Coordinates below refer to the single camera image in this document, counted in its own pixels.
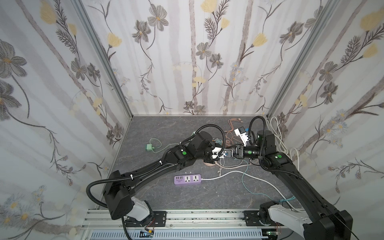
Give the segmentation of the purple power strip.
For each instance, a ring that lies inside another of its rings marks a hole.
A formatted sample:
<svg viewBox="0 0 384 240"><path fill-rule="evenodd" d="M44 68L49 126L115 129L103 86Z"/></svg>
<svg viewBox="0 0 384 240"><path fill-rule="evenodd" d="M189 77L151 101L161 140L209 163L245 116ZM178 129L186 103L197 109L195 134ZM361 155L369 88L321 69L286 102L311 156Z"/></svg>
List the purple power strip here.
<svg viewBox="0 0 384 240"><path fill-rule="evenodd" d="M184 186L184 185L198 185L202 182L202 178L200 174L196 175L182 175L174 177L174 184L176 186Z"/></svg>

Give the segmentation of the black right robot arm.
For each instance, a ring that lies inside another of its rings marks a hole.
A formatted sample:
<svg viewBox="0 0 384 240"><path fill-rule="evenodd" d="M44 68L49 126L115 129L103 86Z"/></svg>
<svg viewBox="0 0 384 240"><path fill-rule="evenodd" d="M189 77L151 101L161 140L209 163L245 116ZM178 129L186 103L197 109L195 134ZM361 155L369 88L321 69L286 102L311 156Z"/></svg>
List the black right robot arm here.
<svg viewBox="0 0 384 240"><path fill-rule="evenodd" d="M276 201L260 205L258 219L263 225L279 223L306 240L349 240L353 218L339 211L323 198L300 174L292 160L277 150L271 131L245 132L235 130L242 139L233 152L240 159L259 160L263 170L272 173L291 191L304 211L284 208Z"/></svg>

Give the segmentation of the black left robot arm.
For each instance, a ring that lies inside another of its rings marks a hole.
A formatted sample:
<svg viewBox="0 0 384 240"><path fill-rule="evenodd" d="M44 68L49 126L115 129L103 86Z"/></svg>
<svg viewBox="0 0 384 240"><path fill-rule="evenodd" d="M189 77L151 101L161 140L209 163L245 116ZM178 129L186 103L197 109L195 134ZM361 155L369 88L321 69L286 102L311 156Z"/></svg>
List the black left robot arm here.
<svg viewBox="0 0 384 240"><path fill-rule="evenodd" d="M88 198L98 206L108 209L112 220L127 217L142 225L150 223L154 212L147 201L135 198L136 192L165 174L194 165L197 160L214 161L215 149L219 150L219 155L222 154L225 146L215 143L213 137L205 131L206 128L215 128L222 137L225 136L221 127L206 124L187 139L166 150L159 160L132 172L121 174L115 171L107 179L88 184Z"/></svg>

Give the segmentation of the pink round power strip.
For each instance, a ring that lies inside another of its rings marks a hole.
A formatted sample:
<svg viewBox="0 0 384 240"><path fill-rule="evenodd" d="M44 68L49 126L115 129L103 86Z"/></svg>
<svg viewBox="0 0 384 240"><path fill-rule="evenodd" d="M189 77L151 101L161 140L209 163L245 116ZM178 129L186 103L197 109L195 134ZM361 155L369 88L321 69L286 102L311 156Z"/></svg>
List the pink round power strip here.
<svg viewBox="0 0 384 240"><path fill-rule="evenodd" d="M216 165L216 163L207 163L207 162L203 162L206 166L208 167L213 167Z"/></svg>

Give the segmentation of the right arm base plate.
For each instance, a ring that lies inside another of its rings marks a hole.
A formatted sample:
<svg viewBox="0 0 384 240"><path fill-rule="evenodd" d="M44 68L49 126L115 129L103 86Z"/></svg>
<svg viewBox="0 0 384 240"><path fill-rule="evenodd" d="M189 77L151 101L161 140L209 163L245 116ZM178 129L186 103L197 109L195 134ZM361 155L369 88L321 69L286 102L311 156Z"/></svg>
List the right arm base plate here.
<svg viewBox="0 0 384 240"><path fill-rule="evenodd" d="M272 222L271 220L262 219L258 210L243 211L243 220L247 227L277 227L279 223Z"/></svg>

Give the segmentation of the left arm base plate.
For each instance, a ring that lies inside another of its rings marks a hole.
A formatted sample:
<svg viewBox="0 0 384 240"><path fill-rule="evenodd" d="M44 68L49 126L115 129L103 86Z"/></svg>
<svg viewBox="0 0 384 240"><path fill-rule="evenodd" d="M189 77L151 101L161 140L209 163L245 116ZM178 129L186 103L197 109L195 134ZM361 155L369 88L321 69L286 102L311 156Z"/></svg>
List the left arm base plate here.
<svg viewBox="0 0 384 240"><path fill-rule="evenodd" d="M127 217L125 219L126 227L165 227L167 220L167 212L166 211L154 211L150 213L148 217L146 217L142 221L137 221L134 218Z"/></svg>

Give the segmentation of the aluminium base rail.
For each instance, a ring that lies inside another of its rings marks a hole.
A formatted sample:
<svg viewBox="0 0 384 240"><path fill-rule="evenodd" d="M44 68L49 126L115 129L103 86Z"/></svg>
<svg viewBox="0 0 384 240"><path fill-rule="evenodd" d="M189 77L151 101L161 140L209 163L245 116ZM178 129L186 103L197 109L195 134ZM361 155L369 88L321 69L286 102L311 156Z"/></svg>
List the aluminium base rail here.
<svg viewBox="0 0 384 240"><path fill-rule="evenodd" d="M166 211L165 227L126 227L112 220L107 210L89 210L79 240L277 240L298 237L291 229L247 227L245 209L155 210Z"/></svg>

